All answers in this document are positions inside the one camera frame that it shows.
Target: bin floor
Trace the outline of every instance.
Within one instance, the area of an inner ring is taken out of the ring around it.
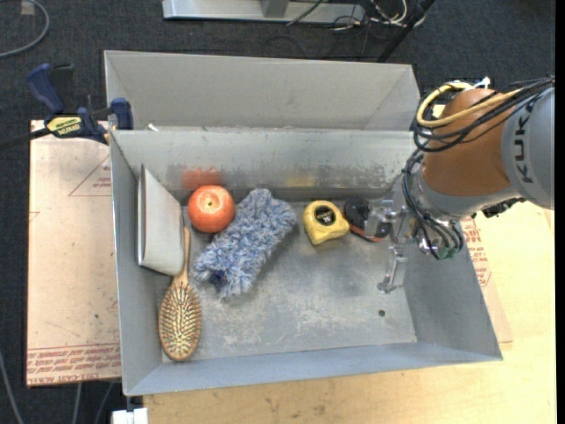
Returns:
[[[378,289],[389,243],[348,234],[314,246],[302,224],[308,203],[291,204],[298,224],[249,292],[220,299],[211,283],[191,279],[202,306],[200,344],[192,360],[416,342],[404,289],[389,294]],[[190,225],[187,217],[185,224]],[[211,236],[191,231],[195,261]],[[167,276],[155,276],[157,297],[169,284]]]

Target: brush bristles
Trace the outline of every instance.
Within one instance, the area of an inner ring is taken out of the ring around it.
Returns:
[[[173,360],[186,360],[200,339],[201,310],[195,290],[190,286],[171,288],[159,312],[159,337],[162,348]]]

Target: blue clamp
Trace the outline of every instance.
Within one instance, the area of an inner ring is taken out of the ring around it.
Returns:
[[[73,68],[74,66],[65,66],[54,71],[60,74],[59,79],[63,77],[67,88]],[[52,133],[59,138],[82,137],[107,144],[108,137],[105,135],[108,131],[98,124],[97,118],[106,117],[110,114],[116,115],[118,129],[133,129],[132,108],[123,97],[114,99],[107,109],[96,112],[91,112],[86,107],[79,107],[76,112],[65,112],[64,100],[53,84],[52,73],[50,65],[44,63],[34,68],[26,78],[27,86],[34,97],[49,108],[49,115],[44,120],[46,128],[42,129],[42,134],[37,136]]]

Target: black carpet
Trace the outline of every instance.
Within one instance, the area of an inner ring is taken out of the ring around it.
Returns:
[[[336,34],[305,24],[164,21],[162,0],[37,1],[49,11],[47,37],[29,51],[0,57],[0,140],[25,135],[30,119],[46,116],[47,108],[25,83],[41,63],[74,63],[77,97],[90,94],[100,108],[105,49],[372,62],[395,33],[384,26]],[[19,8],[0,4],[0,52],[41,31],[43,16],[21,16]],[[555,70],[555,13],[555,0],[437,0],[388,61],[412,64],[423,92],[450,79],[488,76],[494,87],[536,79]],[[0,151],[0,349],[24,420],[66,423],[72,420],[76,385],[25,386],[28,180],[28,146]],[[85,383],[79,422],[93,421],[107,387]],[[112,390],[108,410],[125,407],[119,391]],[[3,384],[0,422],[16,422]]]

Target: wooden table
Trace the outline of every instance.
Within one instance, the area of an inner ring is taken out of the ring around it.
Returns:
[[[477,217],[513,335],[503,361],[146,396],[149,422],[556,422],[552,218],[529,203]]]

